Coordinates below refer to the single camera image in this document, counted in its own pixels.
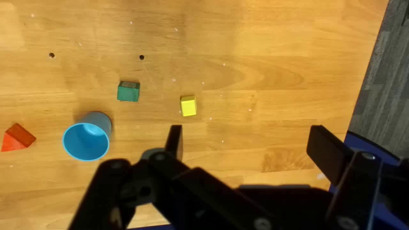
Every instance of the green block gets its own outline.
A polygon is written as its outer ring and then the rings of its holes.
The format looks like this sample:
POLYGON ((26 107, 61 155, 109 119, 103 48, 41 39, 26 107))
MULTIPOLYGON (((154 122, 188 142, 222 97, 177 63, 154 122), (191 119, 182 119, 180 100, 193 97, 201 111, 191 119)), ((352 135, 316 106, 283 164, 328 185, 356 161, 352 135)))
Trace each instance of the green block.
POLYGON ((121 81, 118 85, 117 99, 120 101, 138 101, 141 84, 121 81))

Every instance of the yellow block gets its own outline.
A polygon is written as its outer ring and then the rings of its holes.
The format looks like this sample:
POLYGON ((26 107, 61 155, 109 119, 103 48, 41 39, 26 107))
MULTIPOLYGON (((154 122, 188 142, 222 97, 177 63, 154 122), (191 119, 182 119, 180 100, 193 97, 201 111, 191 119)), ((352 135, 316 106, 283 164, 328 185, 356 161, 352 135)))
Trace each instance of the yellow block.
POLYGON ((196 115, 197 107, 195 96, 182 97, 180 105, 182 106, 182 115, 184 117, 196 115))

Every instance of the blue plastic cup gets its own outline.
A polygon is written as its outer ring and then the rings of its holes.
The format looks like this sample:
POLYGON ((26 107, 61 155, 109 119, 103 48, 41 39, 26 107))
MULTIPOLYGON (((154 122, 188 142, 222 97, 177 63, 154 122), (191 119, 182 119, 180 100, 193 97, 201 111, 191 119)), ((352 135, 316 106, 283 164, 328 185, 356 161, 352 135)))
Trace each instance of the blue plastic cup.
POLYGON ((98 160, 108 152, 111 130, 111 119, 105 113, 90 112, 65 131, 64 149, 78 160, 98 160))

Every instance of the red block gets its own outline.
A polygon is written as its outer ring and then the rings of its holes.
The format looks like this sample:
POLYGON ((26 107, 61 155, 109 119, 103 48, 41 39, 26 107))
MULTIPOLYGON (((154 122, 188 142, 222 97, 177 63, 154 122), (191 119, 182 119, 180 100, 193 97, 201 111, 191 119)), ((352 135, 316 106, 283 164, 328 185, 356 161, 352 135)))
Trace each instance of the red block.
POLYGON ((7 129, 3 138, 2 152, 25 149, 30 146, 36 138, 25 130, 21 125, 15 123, 7 129))

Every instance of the toy block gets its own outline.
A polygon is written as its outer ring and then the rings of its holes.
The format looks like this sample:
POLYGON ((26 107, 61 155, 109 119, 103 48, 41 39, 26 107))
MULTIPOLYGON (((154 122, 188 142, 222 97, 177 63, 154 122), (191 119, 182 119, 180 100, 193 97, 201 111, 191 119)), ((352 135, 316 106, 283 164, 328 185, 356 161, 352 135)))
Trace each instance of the toy block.
POLYGON ((30 146, 36 138, 25 130, 21 125, 15 123, 6 130, 3 138, 2 152, 25 149, 30 146))
POLYGON ((121 81, 118 85, 117 99, 120 101, 138 101, 141 84, 121 81))
POLYGON ((182 97, 180 100, 180 105, 182 107, 182 115, 184 117, 196 115, 197 106, 195 96, 182 97))

